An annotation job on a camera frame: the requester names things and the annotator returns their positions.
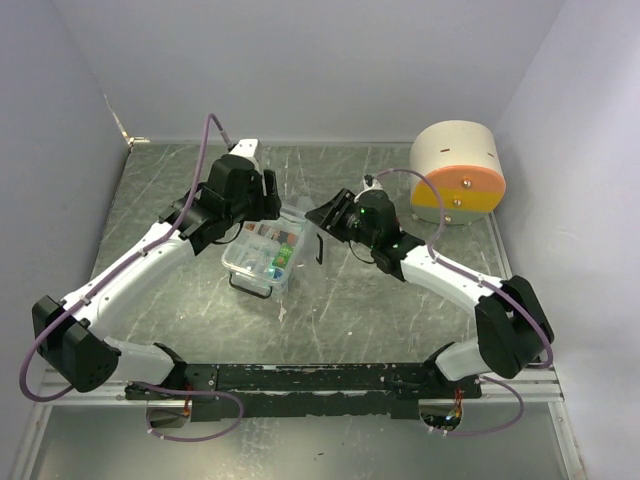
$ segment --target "metal floor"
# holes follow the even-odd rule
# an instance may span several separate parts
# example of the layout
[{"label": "metal floor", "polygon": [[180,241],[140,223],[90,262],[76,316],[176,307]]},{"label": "metal floor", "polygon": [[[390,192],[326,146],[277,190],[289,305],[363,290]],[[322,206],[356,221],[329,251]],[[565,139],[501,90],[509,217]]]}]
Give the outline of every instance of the metal floor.
[{"label": "metal floor", "polygon": [[[223,153],[211,148],[208,165]],[[195,145],[134,147],[94,274],[185,193],[196,155]],[[320,205],[342,187],[358,191],[364,173],[405,166],[408,158],[408,147],[294,146],[263,153],[283,202],[293,205],[301,196]],[[389,176],[384,186],[406,230],[425,238],[434,233],[434,225],[411,218],[409,178]],[[422,361],[444,343],[475,334],[455,305],[360,263],[346,245],[329,247],[323,281],[299,284],[282,304],[231,289],[220,262],[225,247],[209,247],[142,295],[113,325],[112,336],[165,343],[189,362],[269,364]],[[493,217],[448,228],[437,248],[480,272],[511,275]],[[42,393],[62,384],[49,372]],[[442,439],[419,421],[387,417],[307,417],[248,419],[221,439],[184,445],[147,435],[144,406],[123,400],[122,384],[108,383],[36,407],[17,478],[584,478],[555,372],[525,371],[512,384],[527,402],[523,420],[483,438]],[[485,385],[483,392],[466,402],[465,429],[502,423],[517,410],[499,387]],[[212,433],[225,422],[191,424],[180,434]]]}]

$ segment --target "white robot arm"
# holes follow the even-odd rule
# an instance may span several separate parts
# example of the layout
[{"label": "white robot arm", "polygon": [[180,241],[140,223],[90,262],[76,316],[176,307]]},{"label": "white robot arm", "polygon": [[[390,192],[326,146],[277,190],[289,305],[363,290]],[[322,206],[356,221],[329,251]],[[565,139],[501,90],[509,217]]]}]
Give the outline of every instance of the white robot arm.
[{"label": "white robot arm", "polygon": [[[65,305],[84,303],[41,345],[39,353],[78,391],[89,391],[107,379],[162,384],[181,359],[160,344],[137,345],[109,336],[112,323],[157,279],[217,243],[234,225],[279,216],[275,174],[260,171],[260,143],[241,140],[216,160],[209,180],[200,186],[180,227],[161,245],[143,251],[170,231],[184,198],[177,200],[149,231],[99,276],[66,295],[61,302],[44,297],[33,307],[36,336],[64,311]],[[132,254],[141,252],[104,289],[88,299],[88,292]]]}]

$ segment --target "white wall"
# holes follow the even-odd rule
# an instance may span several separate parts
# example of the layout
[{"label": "white wall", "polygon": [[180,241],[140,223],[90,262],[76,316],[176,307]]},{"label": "white wall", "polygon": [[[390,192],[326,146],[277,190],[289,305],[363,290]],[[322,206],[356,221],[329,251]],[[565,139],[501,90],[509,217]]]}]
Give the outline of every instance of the white wall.
[{"label": "white wall", "polygon": [[49,0],[0,2],[0,45],[0,478],[6,478],[31,410],[18,389],[18,368],[33,341],[31,305],[86,281],[126,144]]},{"label": "white wall", "polygon": [[54,0],[125,129],[413,141],[494,125],[563,0]]},{"label": "white wall", "polygon": [[556,331],[593,479],[638,478],[640,2],[570,0],[496,129],[515,271]]}]

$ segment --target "purple cable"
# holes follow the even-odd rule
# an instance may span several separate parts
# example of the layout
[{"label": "purple cable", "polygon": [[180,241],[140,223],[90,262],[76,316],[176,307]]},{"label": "purple cable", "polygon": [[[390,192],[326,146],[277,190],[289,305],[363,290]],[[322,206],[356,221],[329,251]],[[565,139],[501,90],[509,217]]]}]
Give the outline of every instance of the purple cable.
[{"label": "purple cable", "polygon": [[[500,297],[502,297],[507,303],[509,303],[509,305],[511,305],[514,309],[516,309],[518,311],[518,313],[520,313],[524,319],[527,321],[527,323],[529,323],[529,325],[531,325],[531,328],[533,328],[533,330],[538,334],[538,336],[540,337],[540,340],[542,341],[542,345],[544,346],[544,350],[547,353],[547,360],[544,363],[541,364],[532,364],[531,366],[534,366],[536,368],[547,368],[550,367],[553,364],[553,351],[551,350],[551,344],[549,343],[549,339],[547,338],[547,336],[545,335],[545,333],[542,331],[542,329],[540,328],[540,326],[536,323],[536,321],[534,320],[534,318],[529,314],[529,312],[527,312],[527,310],[520,305],[518,302],[516,302],[510,295],[508,295],[507,293],[503,292],[500,288],[492,285],[489,282],[486,282],[485,280],[481,280],[476,277],[475,275],[467,272],[466,270],[463,270],[461,268],[459,268],[456,265],[453,265],[449,262],[447,262],[446,260],[443,260],[442,258],[440,258],[439,255],[436,254],[433,246],[436,243],[436,241],[438,240],[438,238],[440,238],[440,235],[442,235],[442,232],[444,231],[444,229],[446,228],[446,224],[445,224],[445,208],[444,208],[444,201],[442,200],[442,196],[440,195],[440,192],[438,191],[438,189],[436,188],[436,186],[433,184],[433,182],[431,180],[429,180],[426,176],[422,175],[419,172],[416,172],[415,170],[411,170],[408,168],[389,168],[387,170],[383,170],[381,172],[379,172],[378,174],[375,175],[375,178],[381,178],[384,177],[385,175],[388,175],[390,173],[394,173],[394,172],[403,172],[403,173],[410,173],[412,175],[417,176],[420,180],[422,180],[433,192],[433,194],[435,195],[436,199],[438,200],[438,206],[440,207],[440,222],[438,224],[438,229],[436,230],[436,233],[429,239],[429,241],[427,242],[427,250],[429,252],[429,255],[431,256],[431,258],[435,259],[436,262],[438,262],[440,265],[442,265],[445,268],[448,268],[449,270],[462,275],[465,278],[468,278],[469,280],[475,282],[475,283],[480,283],[482,286],[488,288],[489,290],[493,291],[494,293],[496,293],[497,295],[499,295]],[[522,415],[524,414],[524,401],[522,400],[522,397],[520,396],[520,394],[510,385],[508,385],[505,382],[502,382],[500,380],[495,380],[493,378],[490,377],[486,377],[484,375],[482,375],[480,378],[482,378],[485,381],[491,382],[491,383],[495,383],[496,385],[500,385],[501,387],[509,390],[511,393],[513,393],[516,397],[516,399],[518,400],[518,403],[520,404],[520,409],[518,411],[518,413],[516,414],[515,417],[513,417],[513,419],[509,420],[508,422],[502,424],[502,425],[498,425],[497,427],[492,427],[492,428],[488,428],[486,430],[478,430],[478,431],[473,431],[473,432],[447,432],[446,430],[442,430],[444,432],[444,434],[446,435],[451,435],[451,436],[457,436],[457,437],[474,437],[474,436],[478,436],[478,435],[485,435],[485,434],[489,434],[489,433],[495,433],[495,432],[499,432],[501,430],[505,430],[513,425],[515,425],[521,418]]]},{"label": "purple cable", "polygon": [[152,411],[147,411],[147,432],[157,437],[161,440],[170,440],[172,442],[182,442],[182,443],[196,443],[196,442],[206,442],[207,440],[213,440],[214,438],[219,438],[231,430],[235,429],[240,422],[242,421],[242,417],[244,417],[244,405],[242,405],[242,401],[236,397],[235,395],[231,395],[226,392],[214,392],[214,391],[204,391],[204,390],[195,390],[195,391],[187,391],[187,390],[170,390],[168,388],[157,387],[155,385],[151,385],[149,383],[144,382],[135,382],[136,385],[139,385],[143,388],[147,388],[149,390],[153,390],[154,392],[162,393],[165,395],[184,395],[184,396],[193,396],[193,397],[218,397],[218,398],[228,398],[229,400],[233,400],[238,405],[238,418],[227,428],[224,430],[214,433],[213,435],[207,435],[206,437],[195,437],[195,438],[184,438],[184,437],[174,437],[173,435],[162,435],[158,431],[156,431],[151,426],[151,413]]},{"label": "purple cable", "polygon": [[508,422],[503,423],[502,425],[498,425],[496,427],[486,428],[484,430],[473,430],[471,432],[457,432],[457,431],[454,430],[454,431],[448,432],[446,430],[442,430],[440,428],[435,428],[434,427],[435,430],[441,430],[448,437],[449,436],[451,436],[451,437],[478,437],[480,435],[488,435],[490,433],[501,432],[502,430],[506,430],[507,428],[514,426],[516,423],[518,423],[520,421],[520,419],[522,418],[522,415],[524,415],[524,400],[522,399],[522,396],[516,391],[516,389],[513,388],[508,383],[503,382],[501,380],[496,380],[495,378],[486,377],[484,375],[480,375],[480,378],[483,379],[485,382],[491,382],[491,383],[495,383],[496,385],[500,385],[502,388],[505,388],[505,389],[509,390],[511,393],[513,393],[513,396],[516,397],[516,400],[518,400],[518,404],[519,404],[518,413],[516,413],[515,417],[513,417]]},{"label": "purple cable", "polygon": [[[193,199],[195,198],[197,193],[198,182],[200,181],[200,174],[202,173],[205,154],[207,151],[207,141],[209,138],[209,125],[211,124],[211,121],[213,121],[218,127],[218,130],[220,131],[220,134],[222,135],[222,138],[224,142],[227,144],[227,146],[231,147],[232,145],[231,141],[229,140],[229,137],[225,133],[224,129],[222,128],[222,124],[220,123],[218,118],[213,113],[210,113],[209,115],[207,115],[207,118],[204,124],[204,131],[202,133],[202,143],[200,144],[200,152],[198,154],[196,171],[193,175],[193,181],[191,182],[191,188],[189,190],[189,195],[187,196],[187,201],[185,202],[184,208],[180,212],[180,215],[178,215],[178,218],[173,223],[173,225],[171,225],[171,228],[167,231],[167,233],[165,233],[162,237],[158,238],[157,240],[154,240],[153,242],[149,243],[147,246],[145,246],[142,249],[142,252],[133,253],[127,258],[125,258],[119,265],[117,265],[111,272],[109,272],[108,275],[105,275],[105,277],[102,280],[97,282],[93,286],[93,288],[91,288],[85,294],[85,297],[87,300],[94,297],[100,290],[106,287],[115,277],[117,277],[124,269],[126,269],[129,265],[135,262],[140,256],[146,255],[150,250],[166,242],[171,237],[171,235],[173,235],[173,233],[178,229],[178,227],[184,220],[185,216],[187,215],[187,212],[191,208],[191,205],[193,204]],[[83,305],[84,303],[82,301],[78,301],[72,306],[70,306],[62,315],[60,315],[53,322],[51,322],[51,324],[47,328],[45,328],[42,331],[42,333],[40,333],[40,335],[36,337],[31,347],[29,347],[29,350],[25,355],[22,365],[20,366],[20,378],[19,378],[20,391],[29,400],[32,400],[34,402],[50,402],[53,400],[57,400],[58,398],[66,395],[71,390],[73,390],[73,387],[70,385],[58,393],[55,393],[48,397],[41,397],[33,393],[31,390],[29,390],[29,386],[27,385],[27,372],[29,370],[29,365],[31,364],[31,360],[33,359],[33,356],[35,355],[35,353],[38,351],[38,347],[42,344],[42,342],[46,340],[46,338],[51,334],[51,332],[53,332],[58,327],[58,325],[60,325],[67,318],[69,318],[69,316],[76,313]]]}]

